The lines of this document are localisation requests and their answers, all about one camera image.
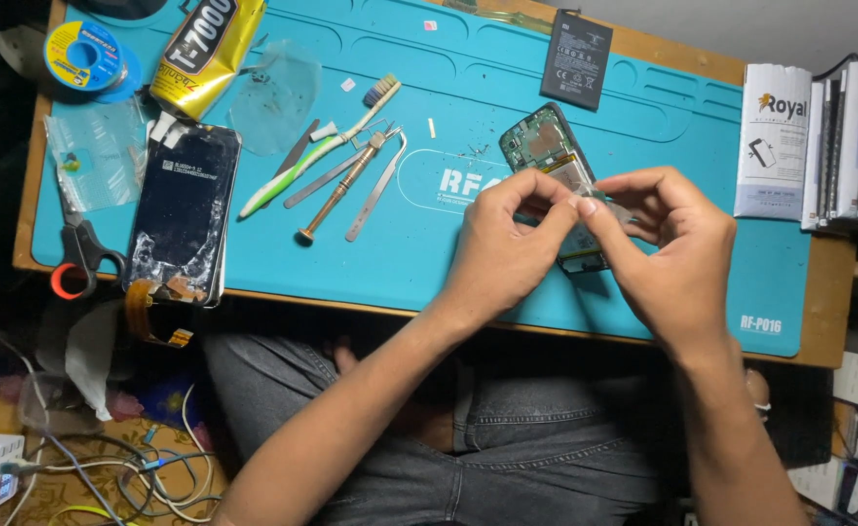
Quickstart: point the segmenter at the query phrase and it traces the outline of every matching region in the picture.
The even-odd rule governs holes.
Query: plastic sheet
[[[303,131],[321,87],[321,64],[291,42],[270,42],[231,105],[231,125],[259,156],[287,151]]]
[[[80,211],[132,203],[147,154],[136,97],[43,118],[63,189]]]

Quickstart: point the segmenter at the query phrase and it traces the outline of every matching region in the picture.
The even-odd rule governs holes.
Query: white sticker
[[[858,510],[858,473],[855,479],[855,488],[851,491],[851,499],[848,500],[848,513],[855,514]]]

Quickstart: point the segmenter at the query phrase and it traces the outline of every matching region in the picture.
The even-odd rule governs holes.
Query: cracked phone screen
[[[157,300],[218,298],[240,148],[236,131],[221,126],[189,126],[174,148],[151,143],[124,290],[147,279],[163,285]]]

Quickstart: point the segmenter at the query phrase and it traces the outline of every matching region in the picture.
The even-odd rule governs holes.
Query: gray jeans
[[[336,380],[328,358],[285,339],[208,337],[205,354],[245,460]],[[664,427],[679,425],[652,423],[658,412],[646,400],[617,410],[629,418],[611,417],[607,400],[633,398],[642,381],[511,378],[488,374],[482,365],[460,367],[459,454],[386,433],[315,523],[620,525],[661,494],[659,468],[651,462],[657,454],[625,437],[626,430],[657,426],[645,434],[659,438],[671,435]]]

